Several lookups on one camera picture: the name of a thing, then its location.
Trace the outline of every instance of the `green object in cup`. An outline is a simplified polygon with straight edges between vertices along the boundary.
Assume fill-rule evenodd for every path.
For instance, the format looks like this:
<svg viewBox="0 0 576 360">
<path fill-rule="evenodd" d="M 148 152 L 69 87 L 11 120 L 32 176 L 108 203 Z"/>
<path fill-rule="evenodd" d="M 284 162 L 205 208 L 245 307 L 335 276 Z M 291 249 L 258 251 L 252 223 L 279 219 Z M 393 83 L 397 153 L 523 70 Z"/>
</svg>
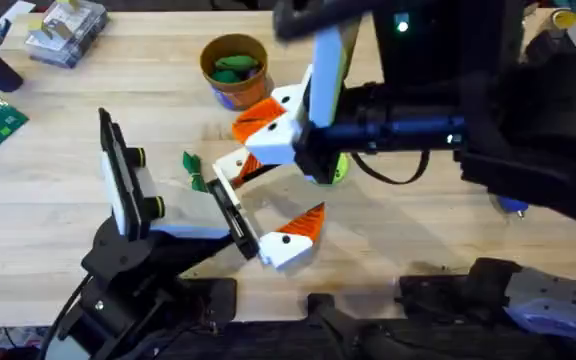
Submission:
<svg viewBox="0 0 576 360">
<path fill-rule="evenodd" d="M 232 70 L 219 70 L 212 74 L 212 79 L 226 84 L 234 84 L 241 81 L 236 72 Z"/>
<path fill-rule="evenodd" d="M 215 62 L 218 70 L 247 72 L 259 65 L 259 61 L 248 55 L 234 55 L 220 58 Z"/>
</svg>

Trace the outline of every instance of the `plastic container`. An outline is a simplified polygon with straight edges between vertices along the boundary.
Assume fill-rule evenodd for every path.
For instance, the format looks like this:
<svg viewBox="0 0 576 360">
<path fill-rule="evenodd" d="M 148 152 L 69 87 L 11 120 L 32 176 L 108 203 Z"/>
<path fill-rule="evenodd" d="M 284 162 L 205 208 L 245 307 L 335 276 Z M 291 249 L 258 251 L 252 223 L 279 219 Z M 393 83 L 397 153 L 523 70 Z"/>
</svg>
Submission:
<svg viewBox="0 0 576 360">
<path fill-rule="evenodd" d="M 50 32 L 52 21 L 64 24 L 70 34 L 67 39 L 52 36 L 52 39 L 39 39 L 29 34 L 26 46 L 30 58 L 63 68 L 74 68 L 108 23 L 106 8 L 86 0 L 78 0 L 76 10 L 69 5 L 54 2 L 45 12 L 43 23 Z"/>
</svg>

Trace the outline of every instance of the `wooden tabletop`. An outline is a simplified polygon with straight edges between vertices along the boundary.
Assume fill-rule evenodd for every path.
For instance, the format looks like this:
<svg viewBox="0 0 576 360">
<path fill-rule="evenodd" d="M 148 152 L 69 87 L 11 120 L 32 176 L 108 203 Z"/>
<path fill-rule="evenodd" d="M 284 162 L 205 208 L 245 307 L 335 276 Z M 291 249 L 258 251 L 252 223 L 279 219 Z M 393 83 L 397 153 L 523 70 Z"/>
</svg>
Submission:
<svg viewBox="0 0 576 360">
<path fill-rule="evenodd" d="M 547 13 L 527 20 L 527 37 Z M 309 42 L 274 42 L 270 13 L 113 13 L 75 70 L 28 59 L 21 17 L 2 57 L 25 79 L 3 97 L 30 121 L 0 147 L 0 325 L 48 324 L 84 276 L 81 258 L 109 216 L 99 168 L 97 108 L 118 121 L 129 144 L 143 146 L 162 183 L 188 187 L 184 150 L 210 164 L 236 149 L 236 113 L 213 98 L 199 53 L 214 37 L 247 33 L 261 40 L 278 86 L 297 83 L 311 58 Z M 362 25 L 348 82 L 382 80 L 370 19 Z M 415 153 L 369 159 L 396 178 L 409 177 Z M 403 274 L 463 273 L 480 256 L 512 259 L 576 278 L 576 222 L 531 208 L 522 221 L 503 215 L 479 186 L 459 180 L 449 152 L 435 152 L 416 183 L 379 183 L 352 166 L 333 188 L 274 170 L 239 191 L 261 233 L 326 201 L 325 229 L 311 256 L 278 273 L 225 249 L 186 276 L 239 280 L 238 320 L 297 319 L 310 292 L 331 292 L 339 306 L 365 317 L 394 316 L 394 282 Z"/>
</svg>

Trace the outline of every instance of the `green light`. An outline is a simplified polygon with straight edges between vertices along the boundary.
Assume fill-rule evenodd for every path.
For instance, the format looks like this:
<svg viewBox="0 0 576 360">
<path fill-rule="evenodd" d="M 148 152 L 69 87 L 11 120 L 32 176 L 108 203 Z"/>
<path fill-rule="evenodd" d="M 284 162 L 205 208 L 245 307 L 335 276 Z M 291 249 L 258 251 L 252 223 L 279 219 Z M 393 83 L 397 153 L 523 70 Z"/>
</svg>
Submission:
<svg viewBox="0 0 576 360">
<path fill-rule="evenodd" d="M 408 23 L 405 21 L 400 22 L 397 24 L 397 31 L 399 32 L 406 32 L 408 30 Z"/>
</svg>

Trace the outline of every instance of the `orange cup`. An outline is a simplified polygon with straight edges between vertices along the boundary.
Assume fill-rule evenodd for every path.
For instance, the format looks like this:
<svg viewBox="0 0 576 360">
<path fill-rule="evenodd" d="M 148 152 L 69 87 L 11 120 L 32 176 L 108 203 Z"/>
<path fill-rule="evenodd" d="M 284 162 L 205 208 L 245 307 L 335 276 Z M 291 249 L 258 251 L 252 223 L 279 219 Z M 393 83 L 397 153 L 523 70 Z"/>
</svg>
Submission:
<svg viewBox="0 0 576 360">
<path fill-rule="evenodd" d="M 238 83 L 215 81 L 215 61 L 233 55 L 248 55 L 259 61 L 260 70 L 251 78 Z M 229 34 L 211 41 L 201 52 L 201 70 L 210 83 L 217 100 L 231 110 L 245 110 L 267 96 L 266 72 L 268 54 L 256 39 L 244 34 Z"/>
</svg>

